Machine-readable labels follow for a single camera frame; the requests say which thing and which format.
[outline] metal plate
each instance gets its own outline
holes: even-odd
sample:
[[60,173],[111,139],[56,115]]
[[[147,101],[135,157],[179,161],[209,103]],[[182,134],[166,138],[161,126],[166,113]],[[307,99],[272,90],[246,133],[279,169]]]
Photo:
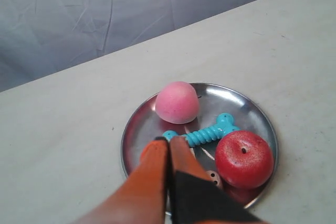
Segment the metal plate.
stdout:
[[[274,172],[261,187],[253,190],[233,188],[225,182],[224,190],[245,208],[254,204],[265,192],[278,166],[278,142],[274,128],[262,110],[246,96],[214,84],[192,83],[199,98],[200,111],[197,118],[188,124],[176,125],[161,120],[155,112],[156,95],[145,101],[130,118],[121,141],[121,158],[125,174],[128,176],[138,165],[142,149],[156,136],[167,130],[185,134],[208,127],[215,123],[221,113],[230,113],[235,125],[242,130],[252,131],[266,140],[273,151]],[[216,171],[214,153],[218,141],[194,148],[195,157],[206,170]]]

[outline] table surface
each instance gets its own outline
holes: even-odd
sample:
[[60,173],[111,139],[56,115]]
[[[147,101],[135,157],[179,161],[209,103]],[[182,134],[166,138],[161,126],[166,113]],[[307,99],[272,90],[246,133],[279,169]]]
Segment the table surface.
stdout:
[[336,0],[259,0],[0,94],[2,223],[69,223],[124,181],[120,140],[166,83],[249,96],[280,141],[275,180],[252,212],[333,223]]

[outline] red apple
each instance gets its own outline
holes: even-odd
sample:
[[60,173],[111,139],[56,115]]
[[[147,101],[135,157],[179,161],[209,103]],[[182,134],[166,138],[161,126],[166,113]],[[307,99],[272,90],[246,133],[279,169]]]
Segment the red apple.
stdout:
[[233,131],[224,136],[217,145],[215,163],[226,182],[243,189],[261,186],[274,167],[266,141],[249,131]]

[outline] silver tray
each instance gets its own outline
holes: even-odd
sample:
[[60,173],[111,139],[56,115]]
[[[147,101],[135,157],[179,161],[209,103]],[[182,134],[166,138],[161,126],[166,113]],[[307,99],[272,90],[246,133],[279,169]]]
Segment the silver tray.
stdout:
[[[155,112],[156,95],[146,100],[129,119],[121,141],[123,170],[128,176],[139,163],[142,149],[156,136],[167,130],[185,134],[208,127],[215,123],[221,113],[230,113],[235,125],[242,130],[252,131],[267,141],[273,151],[274,171],[270,179],[253,190],[240,190],[224,184],[224,191],[242,203],[245,208],[252,206],[267,189],[278,166],[279,148],[275,130],[265,113],[246,96],[214,84],[192,83],[199,98],[200,111],[197,118],[188,124],[176,125],[161,120]],[[214,153],[218,141],[194,148],[196,159],[206,170],[216,171]]]

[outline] plate rim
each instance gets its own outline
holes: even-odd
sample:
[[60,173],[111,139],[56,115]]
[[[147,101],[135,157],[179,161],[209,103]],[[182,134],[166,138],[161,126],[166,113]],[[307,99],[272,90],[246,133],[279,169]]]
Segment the plate rim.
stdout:
[[[273,169],[273,172],[272,172],[272,175],[270,176],[270,178],[268,179],[268,182],[267,182],[267,185],[265,186],[265,188],[261,191],[261,193],[256,197],[254,198],[252,201],[250,201],[248,204],[246,204],[244,206],[245,209],[248,209],[250,208],[251,206],[253,206],[254,204],[256,204],[257,202],[260,201],[260,199],[263,197],[263,195],[267,192],[267,190],[269,189],[270,185],[272,184],[273,180],[274,180],[274,177],[275,177],[275,174],[276,174],[276,171],[278,169],[278,166],[279,166],[279,141],[278,141],[278,137],[277,137],[277,134],[276,134],[276,130],[274,128],[274,126],[272,125],[269,117],[267,116],[267,114],[261,109],[261,107],[259,105],[257,105],[253,100],[251,100],[249,97],[247,97],[246,95],[236,91],[236,90],[233,90],[231,88],[228,88],[228,87],[225,87],[225,86],[222,86],[222,85],[218,85],[218,84],[213,84],[213,83],[207,83],[207,82],[190,82],[191,85],[193,84],[202,84],[202,85],[207,85],[207,86],[212,86],[212,87],[217,87],[217,88],[221,88],[221,89],[225,89],[225,90],[228,90],[228,91],[231,91],[237,95],[240,95],[242,96],[243,98],[245,98],[246,100],[248,100],[249,102],[251,102],[261,113],[262,115],[265,117],[267,123],[269,124],[271,130],[272,130],[272,133],[273,133],[273,136],[274,136],[274,139],[275,139],[275,150],[276,150],[276,153],[275,153],[275,161],[274,161],[274,169]],[[133,117],[135,116],[135,114],[142,108],[142,106],[144,104],[146,104],[149,100],[153,99],[155,96],[157,96],[158,93],[152,95],[151,97],[149,97],[148,99],[146,99],[144,102],[142,102],[138,108],[132,113],[131,117],[128,119],[127,121],[127,124],[124,128],[124,131],[122,133],[122,136],[121,136],[121,141],[120,141],[120,157],[121,157],[121,165],[122,165],[122,169],[124,171],[124,174],[126,176],[126,178],[128,178],[129,174],[127,173],[127,170],[126,170],[126,167],[125,167],[125,161],[124,161],[124,156],[123,156],[123,146],[124,146],[124,138],[125,138],[125,134],[126,134],[126,129],[128,128],[128,126],[130,125]]]

